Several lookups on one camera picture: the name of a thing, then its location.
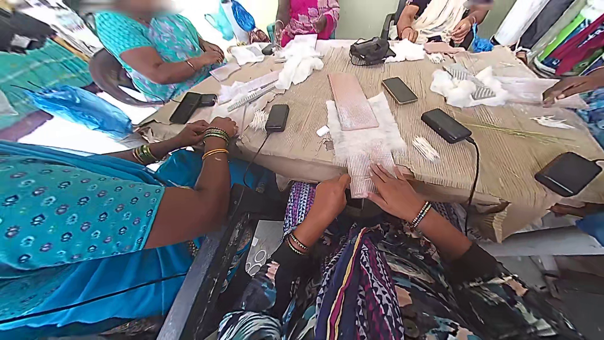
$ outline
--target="plastic chair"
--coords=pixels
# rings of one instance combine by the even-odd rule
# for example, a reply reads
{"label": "plastic chair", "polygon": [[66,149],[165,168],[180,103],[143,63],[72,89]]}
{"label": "plastic chair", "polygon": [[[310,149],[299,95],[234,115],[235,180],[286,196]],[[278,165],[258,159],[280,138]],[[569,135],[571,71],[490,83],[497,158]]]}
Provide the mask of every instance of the plastic chair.
{"label": "plastic chair", "polygon": [[88,62],[88,68],[92,80],[98,87],[122,103],[143,108],[165,104],[163,101],[143,102],[124,92],[120,86],[138,90],[134,87],[132,79],[128,77],[120,62],[105,49],[96,52],[92,56]]}

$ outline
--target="blue plastic bag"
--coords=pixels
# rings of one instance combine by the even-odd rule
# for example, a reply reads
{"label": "blue plastic bag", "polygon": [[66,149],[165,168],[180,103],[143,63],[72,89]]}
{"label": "blue plastic bag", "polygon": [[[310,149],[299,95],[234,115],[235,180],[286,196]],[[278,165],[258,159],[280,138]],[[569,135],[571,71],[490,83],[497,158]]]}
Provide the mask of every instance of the blue plastic bag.
{"label": "blue plastic bag", "polygon": [[220,4],[218,5],[218,13],[206,14],[204,15],[204,18],[212,25],[212,27],[222,33],[222,39],[229,41],[235,36],[231,22],[228,20],[227,14]]}
{"label": "blue plastic bag", "polygon": [[124,111],[92,92],[69,85],[24,92],[40,110],[55,117],[104,132],[115,140],[132,134],[132,122]]}
{"label": "blue plastic bag", "polygon": [[483,39],[478,36],[478,25],[474,24],[472,26],[472,31],[474,32],[474,40],[472,40],[472,51],[477,52],[489,52],[493,50],[493,44],[491,44],[490,40]]}
{"label": "blue plastic bag", "polygon": [[233,0],[233,16],[235,17],[235,21],[237,21],[237,25],[239,25],[242,30],[251,32],[256,28],[254,17],[236,0]]}

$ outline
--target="hand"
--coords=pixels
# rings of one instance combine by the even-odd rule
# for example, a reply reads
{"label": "hand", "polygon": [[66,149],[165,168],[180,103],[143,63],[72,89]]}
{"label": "hand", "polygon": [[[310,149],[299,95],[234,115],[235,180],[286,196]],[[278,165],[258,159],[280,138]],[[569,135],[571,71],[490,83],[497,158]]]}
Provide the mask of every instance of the hand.
{"label": "hand", "polygon": [[221,55],[220,53],[216,52],[216,51],[208,51],[208,52],[204,52],[202,55],[200,55],[197,58],[193,58],[190,61],[193,61],[195,65],[195,67],[202,68],[204,66],[207,65],[212,65],[212,64],[219,64],[223,61],[224,56]]}
{"label": "hand", "polygon": [[327,18],[322,15],[319,20],[313,22],[312,27],[315,29],[315,32],[321,33],[327,26]]}
{"label": "hand", "polygon": [[451,32],[451,38],[456,44],[460,44],[466,38],[467,34],[472,29],[472,19],[470,17],[462,19],[457,23],[453,32]]}
{"label": "hand", "polygon": [[318,224],[328,226],[346,207],[344,191],[349,184],[349,175],[322,181],[316,186],[315,201],[307,218],[316,219]]}
{"label": "hand", "polygon": [[394,169],[397,179],[383,166],[372,164],[369,174],[379,194],[370,192],[367,198],[383,211],[409,223],[412,222],[426,201],[413,190],[400,171]]}
{"label": "hand", "polygon": [[405,27],[399,32],[400,40],[407,39],[410,42],[415,42],[417,40],[417,35],[419,33],[411,27]]}
{"label": "hand", "polygon": [[201,44],[201,48],[205,51],[205,52],[218,52],[221,56],[222,59],[225,58],[225,53],[222,51],[222,49],[220,47],[218,47],[218,45],[214,45],[211,42],[207,42],[204,40],[204,42]]}
{"label": "hand", "polygon": [[556,99],[564,99],[573,94],[593,91],[604,87],[604,74],[593,71],[587,76],[567,77],[543,92],[543,104],[552,106]]}
{"label": "hand", "polygon": [[175,145],[174,149],[186,148],[187,146],[193,146],[203,142],[204,131],[209,125],[210,124],[205,120],[198,120],[197,122],[186,124],[179,134],[172,137],[172,141]]}

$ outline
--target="corrugated cardboard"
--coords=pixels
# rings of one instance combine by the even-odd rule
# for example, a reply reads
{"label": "corrugated cardboard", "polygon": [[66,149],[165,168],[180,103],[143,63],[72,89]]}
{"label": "corrugated cardboard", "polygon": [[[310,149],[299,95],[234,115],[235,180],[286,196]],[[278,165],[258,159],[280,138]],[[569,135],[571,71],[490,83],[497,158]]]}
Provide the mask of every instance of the corrugated cardboard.
{"label": "corrugated cardboard", "polygon": [[[469,70],[476,72],[488,65],[493,66],[494,75],[512,77],[534,77],[535,75],[517,60],[506,48],[497,47],[493,52],[469,54],[455,57]],[[281,174],[297,180],[321,181],[345,169],[335,166],[330,135],[319,137],[316,131],[327,123],[325,101],[333,100],[327,75],[331,72],[353,73],[361,83],[367,98],[384,89],[382,80],[400,77],[416,94],[419,100],[407,105],[398,105],[389,95],[388,102],[395,115],[403,139],[408,145],[416,136],[427,139],[440,153],[442,161],[433,164],[425,160],[418,151],[408,148],[406,154],[394,155],[397,165],[407,167],[415,177],[412,185],[427,199],[436,201],[464,202],[474,179],[475,150],[467,142],[447,144],[421,120],[422,113],[441,108],[461,123],[487,122],[505,128],[536,131],[564,137],[572,142],[544,144],[539,140],[512,136],[486,128],[470,126],[472,137],[478,143],[481,154],[480,178],[474,202],[491,206],[485,223],[492,228],[490,236],[501,241],[511,233],[522,229],[533,220],[543,216],[547,209],[561,197],[545,189],[533,176],[558,154],[573,151],[588,159],[604,159],[604,152],[591,137],[587,127],[572,111],[558,108],[545,109],[527,105],[506,105],[502,107],[476,106],[460,109],[445,104],[445,99],[430,91],[432,72],[441,65],[429,60],[398,62],[373,67],[356,67],[350,63],[348,49],[330,50],[323,58],[325,67],[315,71],[305,82],[294,85],[282,96],[277,96],[267,105],[286,103],[290,107],[287,128],[284,132],[270,136],[256,162]],[[228,82],[241,77],[253,79],[280,65],[265,62],[253,67],[244,67],[234,73]],[[268,68],[259,74],[262,68]],[[193,91],[217,93],[219,84],[207,79]],[[175,104],[163,107],[157,120],[168,122]],[[567,119],[575,129],[557,129],[541,126],[529,117],[548,116]],[[263,132],[246,129],[238,143],[243,153],[251,156],[258,150],[265,135]],[[585,202],[604,203],[604,176],[596,178],[575,199]]]}

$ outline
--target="small white object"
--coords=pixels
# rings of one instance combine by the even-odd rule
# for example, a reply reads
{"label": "small white object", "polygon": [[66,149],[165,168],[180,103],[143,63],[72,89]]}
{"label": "small white object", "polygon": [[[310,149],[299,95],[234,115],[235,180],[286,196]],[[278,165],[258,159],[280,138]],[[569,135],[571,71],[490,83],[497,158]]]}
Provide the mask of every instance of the small white object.
{"label": "small white object", "polygon": [[532,120],[543,126],[560,129],[574,129],[574,126],[566,124],[566,119],[553,119],[555,116],[531,117]]}
{"label": "small white object", "polygon": [[266,258],[266,250],[264,249],[260,249],[256,255],[254,255],[254,261],[256,261],[256,263],[261,263],[262,261],[264,261],[264,259]]}
{"label": "small white object", "polygon": [[256,112],[254,112],[254,120],[249,124],[249,127],[256,131],[264,131],[267,120],[268,113],[265,110],[256,110]]}
{"label": "small white object", "polygon": [[426,157],[432,163],[440,162],[440,154],[436,151],[432,145],[424,137],[415,137],[413,140],[413,147]]}
{"label": "small white object", "polygon": [[445,56],[442,53],[430,53],[428,59],[435,64],[440,64],[445,61]]}
{"label": "small white object", "polygon": [[329,126],[323,125],[322,128],[320,128],[319,130],[316,131],[316,134],[318,134],[319,137],[323,137],[328,132],[329,132]]}

